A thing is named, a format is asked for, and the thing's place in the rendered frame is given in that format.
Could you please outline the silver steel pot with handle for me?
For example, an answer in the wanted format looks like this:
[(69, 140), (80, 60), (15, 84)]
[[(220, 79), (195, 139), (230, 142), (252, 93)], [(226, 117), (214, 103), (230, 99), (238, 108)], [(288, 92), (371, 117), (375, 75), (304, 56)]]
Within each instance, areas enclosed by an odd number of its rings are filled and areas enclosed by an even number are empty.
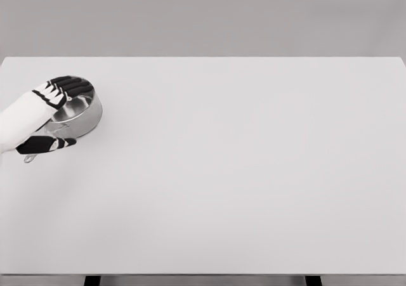
[(54, 78), (48, 83), (65, 93), (66, 102), (29, 140), (47, 137), (76, 140), (90, 133), (99, 123), (103, 109), (96, 91), (88, 80), (76, 76)]

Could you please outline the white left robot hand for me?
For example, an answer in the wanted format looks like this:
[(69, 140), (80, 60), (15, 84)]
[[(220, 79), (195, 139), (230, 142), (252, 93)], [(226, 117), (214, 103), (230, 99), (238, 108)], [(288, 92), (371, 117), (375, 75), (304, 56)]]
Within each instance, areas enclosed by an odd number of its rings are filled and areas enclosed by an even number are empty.
[(66, 102), (65, 93), (60, 88), (51, 86), (48, 81), (24, 93), (9, 105), (18, 113), (20, 135), (20, 141), (13, 150), (22, 155), (50, 153), (77, 143), (74, 139), (56, 140), (45, 136), (29, 140)]

